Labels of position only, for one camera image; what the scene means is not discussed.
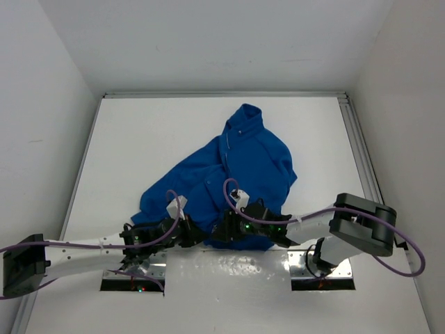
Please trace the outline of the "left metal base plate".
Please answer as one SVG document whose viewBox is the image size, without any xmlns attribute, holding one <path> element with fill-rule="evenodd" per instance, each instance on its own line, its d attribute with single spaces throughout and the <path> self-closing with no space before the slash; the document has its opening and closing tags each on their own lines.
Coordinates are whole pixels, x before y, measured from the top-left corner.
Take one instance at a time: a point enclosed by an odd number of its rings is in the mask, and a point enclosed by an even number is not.
<svg viewBox="0 0 445 334">
<path fill-rule="evenodd" d="M 157 253 L 143 260 L 140 264 L 123 264 L 118 271 L 163 280 L 166 273 L 166 263 L 167 253 Z"/>
</svg>

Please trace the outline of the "blue zip-up jacket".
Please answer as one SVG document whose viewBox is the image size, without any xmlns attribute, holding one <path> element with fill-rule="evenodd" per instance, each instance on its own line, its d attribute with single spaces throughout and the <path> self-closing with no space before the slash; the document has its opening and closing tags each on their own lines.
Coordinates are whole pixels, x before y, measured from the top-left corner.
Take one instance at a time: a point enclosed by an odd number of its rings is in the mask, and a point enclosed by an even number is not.
<svg viewBox="0 0 445 334">
<path fill-rule="evenodd" d="M 154 223 L 168 217 L 166 192 L 187 199 L 185 212 L 210 233 L 221 222 L 228 204 L 223 183 L 233 178 L 251 200 L 262 199 L 269 210 L 281 212 L 297 180 L 288 147 L 264 127 L 261 109 L 242 104 L 227 120 L 222 134 L 195 151 L 146 190 L 134 224 Z"/>
</svg>

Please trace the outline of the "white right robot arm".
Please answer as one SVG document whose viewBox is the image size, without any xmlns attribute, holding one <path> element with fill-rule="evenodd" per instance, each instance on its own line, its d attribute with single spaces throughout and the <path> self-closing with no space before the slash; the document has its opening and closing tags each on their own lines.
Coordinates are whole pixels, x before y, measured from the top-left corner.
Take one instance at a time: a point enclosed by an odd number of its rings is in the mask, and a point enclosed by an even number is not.
<svg viewBox="0 0 445 334">
<path fill-rule="evenodd" d="M 385 205 L 340 193 L 332 205 L 298 218 L 276 214 L 262 199 L 248 202 L 243 191 L 230 196 L 235 202 L 213 228 L 211 240 L 229 244 L 249 236 L 264 237 L 283 248 L 314 240 L 305 260 L 314 277 L 326 277 L 342 261 L 361 253 L 374 257 L 393 253 L 396 212 Z"/>
</svg>

